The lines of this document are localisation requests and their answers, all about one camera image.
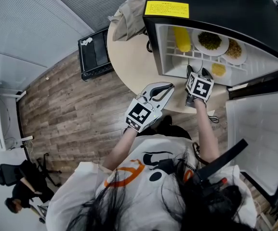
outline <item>green food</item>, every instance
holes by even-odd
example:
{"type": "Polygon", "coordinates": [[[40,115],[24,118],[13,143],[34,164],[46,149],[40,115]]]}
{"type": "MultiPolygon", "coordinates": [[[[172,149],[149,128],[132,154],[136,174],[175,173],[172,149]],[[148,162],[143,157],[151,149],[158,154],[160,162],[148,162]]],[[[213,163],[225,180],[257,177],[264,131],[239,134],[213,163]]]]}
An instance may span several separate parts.
{"type": "Polygon", "coordinates": [[[217,34],[201,32],[198,36],[199,42],[208,50],[215,50],[220,46],[221,38],[217,34]]]}

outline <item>refrigerator door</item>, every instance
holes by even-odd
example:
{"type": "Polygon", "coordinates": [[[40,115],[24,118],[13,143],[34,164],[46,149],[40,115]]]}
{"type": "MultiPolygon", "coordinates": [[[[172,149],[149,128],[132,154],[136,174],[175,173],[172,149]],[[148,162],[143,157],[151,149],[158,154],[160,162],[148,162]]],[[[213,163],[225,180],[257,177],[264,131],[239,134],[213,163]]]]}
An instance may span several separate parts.
{"type": "Polygon", "coordinates": [[[278,91],[226,102],[228,148],[249,144],[234,160],[272,204],[278,203],[278,91]]]}

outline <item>strap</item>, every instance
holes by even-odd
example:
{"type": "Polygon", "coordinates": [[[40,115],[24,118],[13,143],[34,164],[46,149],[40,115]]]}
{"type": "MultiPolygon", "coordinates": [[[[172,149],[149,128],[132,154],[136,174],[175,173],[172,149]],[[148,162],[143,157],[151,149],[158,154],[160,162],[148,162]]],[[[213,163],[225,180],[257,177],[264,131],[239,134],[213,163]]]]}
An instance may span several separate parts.
{"type": "Polygon", "coordinates": [[[241,139],[236,145],[234,145],[226,153],[222,154],[220,157],[218,157],[216,160],[209,163],[207,166],[199,169],[197,173],[194,175],[196,176],[196,179],[194,180],[199,180],[199,181],[207,180],[209,176],[216,173],[228,162],[232,161],[247,146],[248,143],[244,139],[241,139]]]}

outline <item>white t-shirt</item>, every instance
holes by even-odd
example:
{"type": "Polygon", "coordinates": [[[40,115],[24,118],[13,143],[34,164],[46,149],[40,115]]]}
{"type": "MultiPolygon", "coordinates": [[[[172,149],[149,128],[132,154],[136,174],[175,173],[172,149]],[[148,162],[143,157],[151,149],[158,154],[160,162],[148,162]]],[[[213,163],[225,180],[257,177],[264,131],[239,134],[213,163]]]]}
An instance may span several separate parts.
{"type": "MultiPolygon", "coordinates": [[[[118,167],[119,182],[126,185],[124,203],[127,211],[121,218],[121,230],[179,230],[179,224],[165,210],[166,203],[173,208],[180,205],[176,200],[178,187],[170,176],[173,159],[187,152],[187,170],[184,180],[192,176],[197,165],[192,150],[192,141],[185,138],[162,135],[137,137],[130,154],[118,167]]],[[[46,216],[48,231],[65,231],[71,220],[77,216],[81,205],[91,200],[110,182],[112,171],[91,163],[82,162],[67,182],[50,201],[46,216]]],[[[238,166],[226,166],[209,178],[211,183],[226,177],[228,184],[235,184],[244,198],[238,211],[241,222],[255,226],[256,209],[250,190],[239,179],[238,166]]]]}

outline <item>orange graphic print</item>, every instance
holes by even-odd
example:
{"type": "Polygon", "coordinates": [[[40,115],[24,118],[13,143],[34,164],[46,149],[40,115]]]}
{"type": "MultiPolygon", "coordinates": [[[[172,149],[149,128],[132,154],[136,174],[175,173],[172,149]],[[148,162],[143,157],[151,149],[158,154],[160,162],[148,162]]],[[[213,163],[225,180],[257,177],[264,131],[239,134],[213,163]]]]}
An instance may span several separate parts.
{"type": "Polygon", "coordinates": [[[192,170],[191,169],[187,170],[187,172],[185,173],[185,176],[184,176],[184,182],[189,180],[192,176],[193,176],[192,170]]]}
{"type": "Polygon", "coordinates": [[[131,175],[127,177],[124,180],[121,181],[116,181],[116,182],[111,182],[108,183],[107,180],[105,180],[105,187],[107,186],[113,186],[113,187],[124,187],[128,185],[130,182],[132,182],[137,176],[143,171],[145,165],[143,165],[139,159],[136,160],[130,160],[131,162],[137,162],[139,167],[138,168],[133,168],[133,167],[118,167],[117,170],[123,170],[123,171],[128,171],[131,172],[131,175]]]}

